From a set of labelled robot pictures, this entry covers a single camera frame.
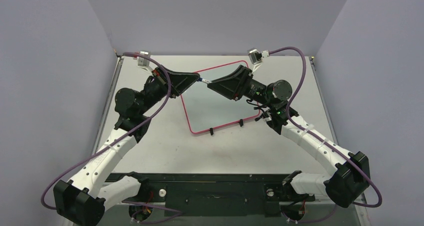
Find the white blue whiteboard marker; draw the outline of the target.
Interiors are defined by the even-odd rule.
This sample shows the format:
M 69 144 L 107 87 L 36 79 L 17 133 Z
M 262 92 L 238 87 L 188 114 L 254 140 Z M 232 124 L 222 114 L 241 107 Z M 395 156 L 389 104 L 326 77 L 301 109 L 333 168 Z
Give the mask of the white blue whiteboard marker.
M 210 84 L 210 83 L 211 83 L 211 81 L 209 81 L 209 80 L 207 80 L 207 79 L 204 79 L 204 78 L 199 78 L 197 81 L 198 81 L 198 82 L 205 83 L 205 84 Z

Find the pink framed whiteboard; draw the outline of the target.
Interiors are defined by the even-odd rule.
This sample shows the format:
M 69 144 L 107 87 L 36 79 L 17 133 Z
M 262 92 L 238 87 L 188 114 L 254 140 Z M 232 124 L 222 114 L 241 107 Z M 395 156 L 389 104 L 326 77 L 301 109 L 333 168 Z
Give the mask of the pink framed whiteboard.
M 194 134 L 209 133 L 233 124 L 239 125 L 259 116 L 260 111 L 243 100 L 233 101 L 196 82 L 181 96 L 189 131 Z

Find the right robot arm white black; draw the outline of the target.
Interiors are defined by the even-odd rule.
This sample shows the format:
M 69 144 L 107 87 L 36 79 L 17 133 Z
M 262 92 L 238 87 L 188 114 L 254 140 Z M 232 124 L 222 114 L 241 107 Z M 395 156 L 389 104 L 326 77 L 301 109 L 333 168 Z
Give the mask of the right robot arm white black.
M 325 173 L 297 170 L 287 176 L 282 182 L 282 193 L 287 199 L 318 195 L 347 208 L 369 187 L 364 178 L 370 176 L 368 157 L 325 138 L 289 107 L 293 89 L 286 80 L 266 85 L 253 78 L 251 69 L 240 65 L 229 75 L 207 83 L 207 88 L 229 100 L 246 97 L 249 102 L 257 102 L 256 109 L 262 111 L 260 118 L 268 127 L 297 144 L 325 169 Z

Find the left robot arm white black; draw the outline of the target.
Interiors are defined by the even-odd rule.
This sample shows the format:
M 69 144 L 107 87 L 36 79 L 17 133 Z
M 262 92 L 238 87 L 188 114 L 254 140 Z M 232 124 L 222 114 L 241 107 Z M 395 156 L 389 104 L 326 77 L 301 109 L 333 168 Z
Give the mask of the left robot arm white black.
M 117 164 L 147 133 L 151 117 L 144 114 L 162 99 L 176 98 L 201 77 L 195 72 L 176 72 L 157 67 L 143 90 L 121 88 L 115 94 L 119 114 L 103 146 L 68 181 L 53 187 L 56 212 L 79 226 L 96 226 L 104 213 L 133 197 L 143 201 L 149 187 L 141 179 L 126 175 L 107 186 L 106 179 Z

